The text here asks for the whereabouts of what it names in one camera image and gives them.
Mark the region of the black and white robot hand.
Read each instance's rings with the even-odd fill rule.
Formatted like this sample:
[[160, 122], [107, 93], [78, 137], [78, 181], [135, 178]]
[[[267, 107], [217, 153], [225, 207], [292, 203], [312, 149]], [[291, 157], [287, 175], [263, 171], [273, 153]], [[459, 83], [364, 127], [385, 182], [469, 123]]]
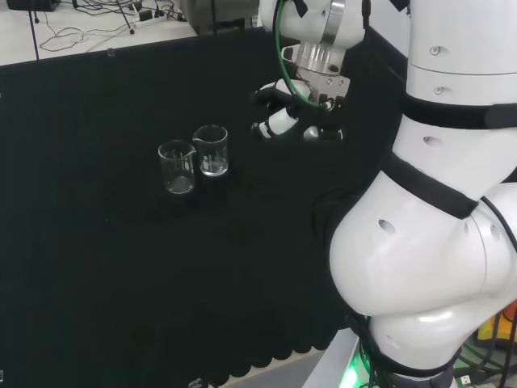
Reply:
[[308, 107], [294, 97], [283, 79], [262, 86], [252, 95], [252, 101], [264, 106], [269, 117], [251, 126], [261, 141], [342, 141], [344, 124], [338, 110], [344, 98], [322, 96], [324, 111]]

